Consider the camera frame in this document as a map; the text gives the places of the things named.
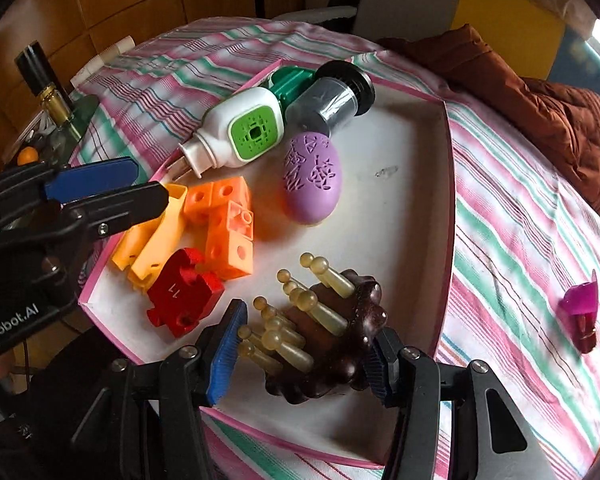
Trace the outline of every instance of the brown fabric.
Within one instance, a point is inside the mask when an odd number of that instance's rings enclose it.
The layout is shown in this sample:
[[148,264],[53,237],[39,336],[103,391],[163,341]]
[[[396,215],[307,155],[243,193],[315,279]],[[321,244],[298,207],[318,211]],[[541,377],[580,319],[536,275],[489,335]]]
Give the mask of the brown fabric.
[[600,211],[600,96],[590,90],[522,79],[465,25],[410,43],[383,46],[461,85],[504,115]]

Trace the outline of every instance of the bed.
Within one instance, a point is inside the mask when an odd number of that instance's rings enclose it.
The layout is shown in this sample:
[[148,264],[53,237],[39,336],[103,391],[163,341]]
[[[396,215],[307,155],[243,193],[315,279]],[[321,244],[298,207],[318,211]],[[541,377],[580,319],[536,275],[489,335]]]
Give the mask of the bed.
[[[571,343],[558,301],[595,270],[600,216],[504,118],[370,41],[298,22],[209,18],[150,40],[76,90],[101,106],[74,163],[132,156],[148,180],[207,108],[279,59],[348,59],[446,103],[456,177],[450,294],[435,358],[487,361],[525,415],[559,479],[581,478],[600,449],[600,311],[596,349]],[[263,444],[205,418],[230,479],[379,478]],[[441,408],[436,477],[446,478],[450,406]]]

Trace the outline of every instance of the white tray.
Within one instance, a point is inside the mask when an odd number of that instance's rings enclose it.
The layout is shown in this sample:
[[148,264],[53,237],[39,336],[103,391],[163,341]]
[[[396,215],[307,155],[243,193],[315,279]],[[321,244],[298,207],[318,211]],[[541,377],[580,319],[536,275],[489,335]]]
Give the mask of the white tray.
[[[450,285],[455,189],[448,121],[442,102],[395,84],[375,81],[376,103],[333,138],[344,174],[336,210],[323,223],[303,227],[287,220],[278,200],[285,141],[240,170],[207,171],[203,180],[242,174],[253,195],[254,275],[225,283],[214,312],[192,333],[175,340],[167,327],[154,328],[145,311],[149,299],[132,290],[108,263],[119,236],[96,264],[82,305],[94,323],[136,363],[160,360],[202,328],[218,322],[231,298],[250,308],[265,296],[286,306],[276,281],[285,267],[311,285],[301,253],[325,256],[339,270],[371,274],[382,286],[388,325],[405,343],[434,353]],[[183,184],[195,184],[195,177]],[[204,231],[183,246],[204,247]],[[328,462],[373,467],[384,462],[394,432],[395,410],[382,408],[370,391],[341,388],[299,406],[264,390],[264,374],[238,360],[228,393],[208,412],[267,442]]]

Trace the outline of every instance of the purple egg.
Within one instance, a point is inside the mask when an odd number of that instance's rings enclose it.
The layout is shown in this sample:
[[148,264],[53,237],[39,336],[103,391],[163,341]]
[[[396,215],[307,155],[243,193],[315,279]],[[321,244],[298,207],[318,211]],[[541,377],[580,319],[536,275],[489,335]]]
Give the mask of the purple egg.
[[307,132],[291,139],[283,171],[285,213],[300,224],[317,224],[340,198],[342,168],[338,153],[323,134]]

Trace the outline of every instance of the orange ball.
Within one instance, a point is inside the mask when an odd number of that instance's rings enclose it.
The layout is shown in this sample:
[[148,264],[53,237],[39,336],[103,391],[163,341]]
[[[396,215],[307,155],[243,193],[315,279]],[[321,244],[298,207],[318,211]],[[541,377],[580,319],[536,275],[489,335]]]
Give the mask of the orange ball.
[[20,150],[18,153],[18,166],[24,166],[25,164],[29,164],[31,162],[37,162],[40,156],[38,155],[38,150],[32,148],[31,146],[27,146]]

